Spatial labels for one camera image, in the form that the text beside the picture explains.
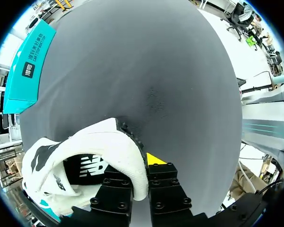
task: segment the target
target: cyan box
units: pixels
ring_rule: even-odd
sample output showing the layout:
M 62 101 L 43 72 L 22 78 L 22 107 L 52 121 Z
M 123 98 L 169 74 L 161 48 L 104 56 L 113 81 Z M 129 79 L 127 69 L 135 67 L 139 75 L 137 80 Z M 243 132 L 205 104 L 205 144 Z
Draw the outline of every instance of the cyan box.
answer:
M 4 114 L 19 114 L 37 102 L 43 63 L 55 33 L 52 27 L 40 20 L 23 41 L 8 75 Z

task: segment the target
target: black mount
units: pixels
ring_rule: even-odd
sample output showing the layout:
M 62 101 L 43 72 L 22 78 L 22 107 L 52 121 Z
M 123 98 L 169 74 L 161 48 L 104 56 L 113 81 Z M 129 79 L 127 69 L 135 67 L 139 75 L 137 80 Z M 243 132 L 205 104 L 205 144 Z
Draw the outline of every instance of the black mount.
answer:
M 149 199 L 153 227 L 249 227 L 267 206 L 262 195 L 246 193 L 230 207 L 208 218 L 204 213 L 193 216 L 188 198 L 177 179 L 172 163 L 153 164 L 148 168 Z M 73 207 L 71 217 L 61 217 L 61 227 L 128 227 L 131 221 L 133 185 L 124 174 L 108 166 L 105 179 L 91 211 Z

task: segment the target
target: desk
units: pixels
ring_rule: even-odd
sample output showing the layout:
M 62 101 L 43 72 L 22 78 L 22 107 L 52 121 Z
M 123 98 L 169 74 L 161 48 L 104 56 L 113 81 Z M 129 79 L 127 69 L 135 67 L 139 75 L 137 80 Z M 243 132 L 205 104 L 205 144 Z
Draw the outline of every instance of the desk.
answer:
M 228 54 L 198 9 L 93 0 L 55 29 L 38 101 L 20 115 L 25 150 L 118 117 L 144 151 L 175 164 L 192 212 L 214 215 L 239 159 L 241 102 Z M 151 226 L 148 199 L 133 203 L 131 225 Z

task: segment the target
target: new balance logo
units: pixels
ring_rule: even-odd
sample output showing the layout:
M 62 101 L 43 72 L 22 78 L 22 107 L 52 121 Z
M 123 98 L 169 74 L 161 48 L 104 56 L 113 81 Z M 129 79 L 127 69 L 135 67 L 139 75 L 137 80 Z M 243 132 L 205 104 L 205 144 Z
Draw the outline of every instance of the new balance logo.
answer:
M 59 187 L 61 190 L 66 191 L 65 188 L 64 188 L 64 186 L 63 186 L 63 184 L 61 183 L 61 179 L 60 179 L 59 177 L 57 177 L 55 174 L 54 174 L 53 176 L 54 176 L 54 178 L 56 179 L 56 182 L 57 182 L 58 187 Z
M 93 155 L 92 160 L 90 160 L 89 157 L 82 157 L 80 177 L 85 177 L 88 173 L 91 176 L 104 174 L 104 170 L 107 166 L 108 163 L 106 163 L 99 155 Z

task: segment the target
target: yellow tag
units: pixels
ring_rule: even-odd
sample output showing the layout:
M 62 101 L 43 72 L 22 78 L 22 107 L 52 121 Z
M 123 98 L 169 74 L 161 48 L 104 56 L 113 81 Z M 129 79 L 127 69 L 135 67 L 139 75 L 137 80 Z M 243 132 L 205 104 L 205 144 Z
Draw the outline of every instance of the yellow tag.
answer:
M 147 155 L 147 164 L 148 165 L 153 165 L 155 163 L 161 165 L 161 164 L 166 164 L 166 162 L 163 162 L 162 160 L 158 159 L 154 155 L 151 155 L 150 153 L 146 153 Z

